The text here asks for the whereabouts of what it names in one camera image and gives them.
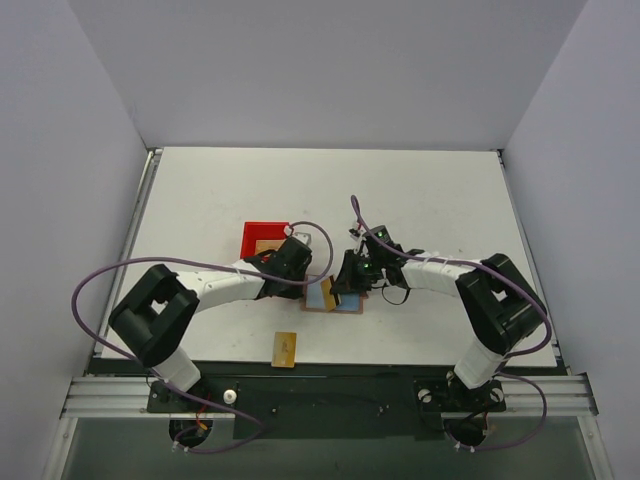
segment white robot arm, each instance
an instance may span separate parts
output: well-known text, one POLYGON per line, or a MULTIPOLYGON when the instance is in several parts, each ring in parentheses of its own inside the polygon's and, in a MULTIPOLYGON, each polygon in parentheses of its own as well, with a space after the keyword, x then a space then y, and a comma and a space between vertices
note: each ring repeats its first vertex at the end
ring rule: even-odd
MULTIPOLYGON (((447 263, 446 258, 427 255, 422 250, 406 252, 416 258, 407 260, 397 255, 397 252, 405 252, 391 240, 384 225, 371 229, 371 234, 359 229, 350 232, 358 240, 358 247, 355 251, 345 252, 332 293, 362 293, 371 290, 377 282, 384 281, 387 285, 396 285, 407 291, 428 289, 460 298, 475 338, 456 363, 454 374, 468 390, 486 385, 514 348, 543 322, 533 305, 485 270, 453 265, 447 263), (432 261, 419 260, 427 257, 432 261)), ((506 255, 495 254, 474 263, 506 277, 545 310, 536 293, 506 255)))
POLYGON ((295 233, 268 256, 263 252, 239 260, 224 271, 172 272, 155 265, 113 310, 109 325, 143 366, 188 391, 200 380, 200 371, 179 344, 193 315, 238 300, 300 298, 311 263, 310 242, 309 235, 295 233))

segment white wall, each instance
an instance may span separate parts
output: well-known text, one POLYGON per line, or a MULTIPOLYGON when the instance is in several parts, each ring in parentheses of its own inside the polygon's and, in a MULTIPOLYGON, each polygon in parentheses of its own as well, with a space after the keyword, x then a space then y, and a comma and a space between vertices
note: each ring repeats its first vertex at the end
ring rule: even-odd
POLYGON ((0 64, 0 465, 31 479, 90 351, 72 288, 116 258, 145 151, 65 1, 3 2, 0 64))
POLYGON ((147 145, 502 148, 584 0, 70 0, 147 145))
POLYGON ((561 348, 640 476, 640 3, 590 0, 505 152, 561 348))

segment white tabletop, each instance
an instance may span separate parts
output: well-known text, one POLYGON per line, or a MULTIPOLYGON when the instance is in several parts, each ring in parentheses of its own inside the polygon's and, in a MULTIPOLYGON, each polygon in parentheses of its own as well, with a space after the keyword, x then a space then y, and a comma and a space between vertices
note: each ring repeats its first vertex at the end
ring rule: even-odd
MULTIPOLYGON (((337 274, 353 247, 351 194, 370 226, 385 224, 405 249, 465 259, 505 253, 533 284, 492 152, 165 148, 132 257, 229 264, 238 259, 245 221, 311 220, 333 239, 337 274)), ((313 235, 308 273, 318 273, 327 247, 317 232, 304 231, 313 235)), ((148 267, 130 267, 121 292, 148 267)), ((297 363, 453 365, 473 338, 459 299, 414 290, 402 306, 374 292, 362 315, 302 312, 297 301, 278 298, 234 302, 196 315, 182 346, 194 360, 267 362, 278 331, 298 334, 297 363)), ((520 348, 543 336, 541 327, 520 348)), ((113 331, 108 339, 126 348, 113 331)), ((509 365, 556 361, 548 345, 509 365)))

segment white knob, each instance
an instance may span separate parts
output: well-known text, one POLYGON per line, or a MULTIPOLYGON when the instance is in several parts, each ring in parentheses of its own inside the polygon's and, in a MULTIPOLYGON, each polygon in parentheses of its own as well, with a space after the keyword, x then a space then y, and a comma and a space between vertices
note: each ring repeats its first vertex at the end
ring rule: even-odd
POLYGON ((236 393, 235 390, 229 389, 224 392, 224 394, 222 395, 222 399, 224 400, 224 403, 226 403, 227 405, 232 405, 236 403, 236 400, 238 399, 238 394, 236 393))

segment red tray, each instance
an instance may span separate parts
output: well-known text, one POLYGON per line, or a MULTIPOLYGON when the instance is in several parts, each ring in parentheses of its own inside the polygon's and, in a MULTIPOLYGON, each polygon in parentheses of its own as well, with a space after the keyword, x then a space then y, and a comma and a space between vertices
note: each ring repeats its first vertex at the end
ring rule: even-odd
POLYGON ((287 225, 289 222, 245 222, 240 258, 254 256, 258 240, 284 240, 287 225))

